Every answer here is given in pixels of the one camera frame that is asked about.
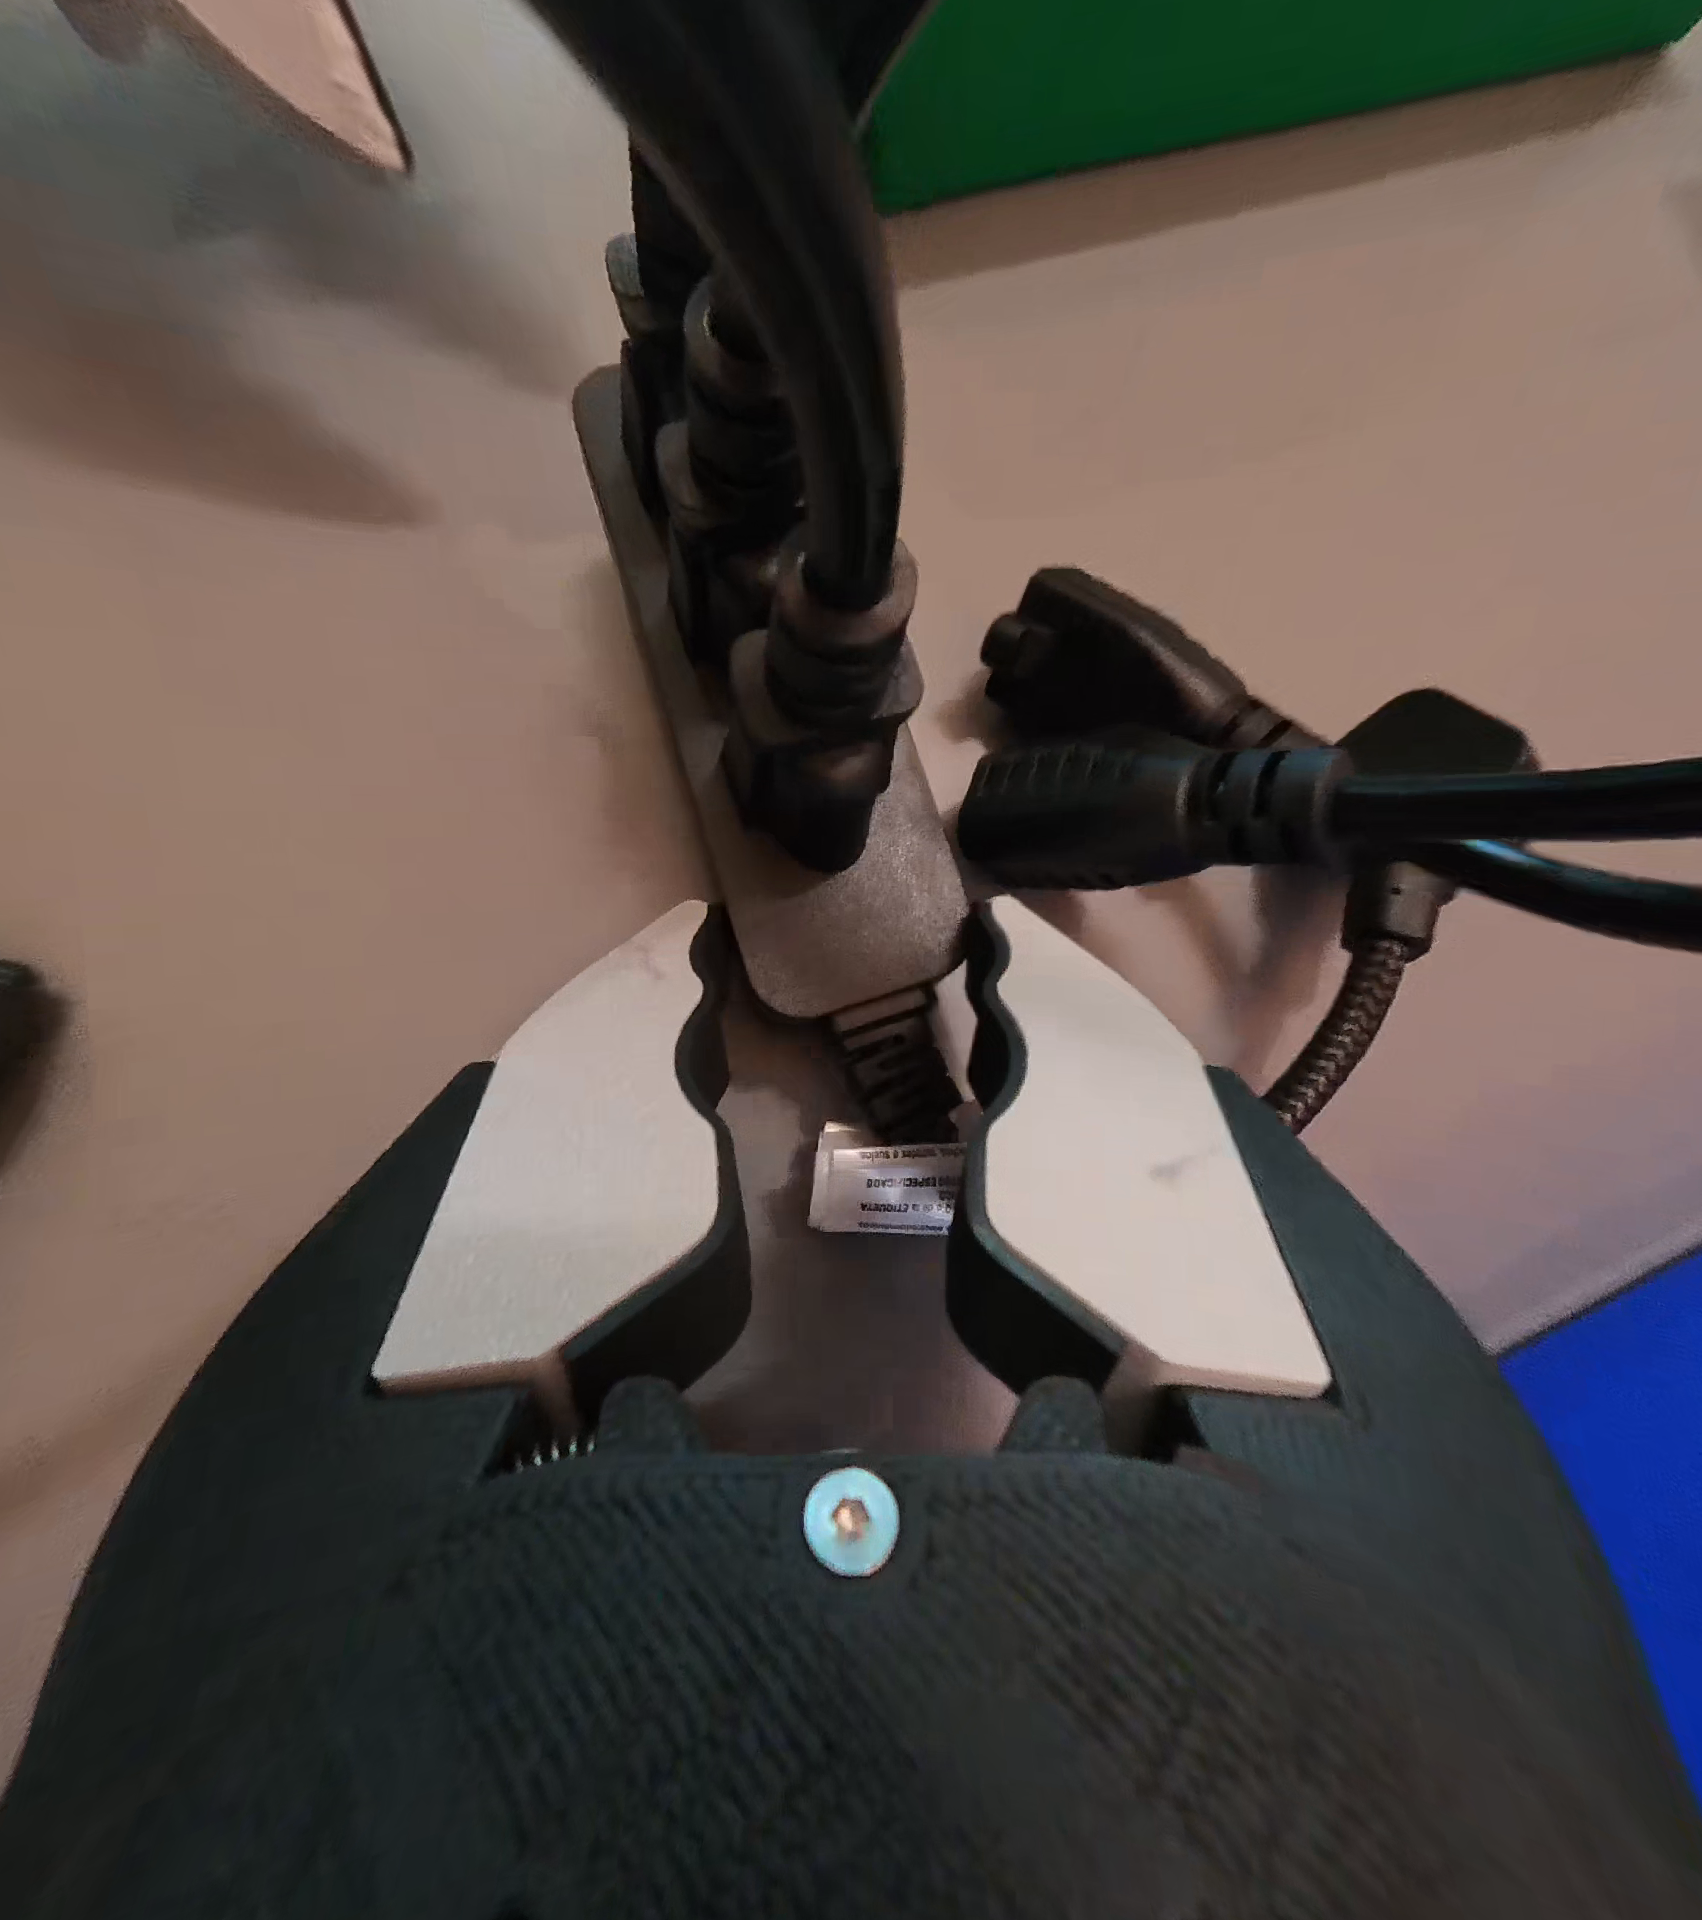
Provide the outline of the green plastic bin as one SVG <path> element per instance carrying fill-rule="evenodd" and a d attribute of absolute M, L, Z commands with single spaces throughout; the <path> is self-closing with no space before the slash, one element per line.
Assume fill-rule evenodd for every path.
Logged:
<path fill-rule="evenodd" d="M 947 3 L 862 133 L 885 214 L 1659 52 L 1702 3 Z"/>

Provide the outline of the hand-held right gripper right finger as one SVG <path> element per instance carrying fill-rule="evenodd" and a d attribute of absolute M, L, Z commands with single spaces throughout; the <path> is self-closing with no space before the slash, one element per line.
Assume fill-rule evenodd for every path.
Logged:
<path fill-rule="evenodd" d="M 1023 902 L 965 942 L 979 1114 L 945 1258 L 965 1352 L 1109 1421 L 1222 1395 L 1348 1410 L 1227 1103 L 1148 997 Z"/>

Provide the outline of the grey power strip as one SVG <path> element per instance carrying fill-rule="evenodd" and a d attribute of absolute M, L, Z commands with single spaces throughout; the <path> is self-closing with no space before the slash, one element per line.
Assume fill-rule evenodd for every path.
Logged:
<path fill-rule="evenodd" d="M 748 829 L 722 770 L 727 716 L 678 637 L 666 542 L 646 514 L 625 457 L 617 364 L 583 379 L 572 394 L 572 422 L 715 896 L 729 910 L 758 1002 L 789 1020 L 818 1020 L 904 991 L 932 988 L 960 965 L 970 901 L 912 732 L 898 732 L 891 782 L 855 866 L 821 874 Z"/>

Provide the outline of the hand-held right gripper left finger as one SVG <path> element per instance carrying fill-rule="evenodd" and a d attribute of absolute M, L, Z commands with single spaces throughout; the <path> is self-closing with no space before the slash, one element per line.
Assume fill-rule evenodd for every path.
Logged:
<path fill-rule="evenodd" d="M 387 1395 L 517 1388 L 598 1413 L 700 1383 L 741 1341 L 753 1261 L 731 1068 L 733 941 L 689 901 L 502 1044 L 372 1365 Z"/>

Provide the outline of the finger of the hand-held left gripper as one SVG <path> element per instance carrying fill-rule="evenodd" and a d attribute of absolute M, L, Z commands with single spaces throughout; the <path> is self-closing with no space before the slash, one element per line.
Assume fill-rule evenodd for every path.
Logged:
<path fill-rule="evenodd" d="M 170 3 L 173 30 L 289 126 L 364 171 L 406 179 L 413 148 L 346 3 Z"/>

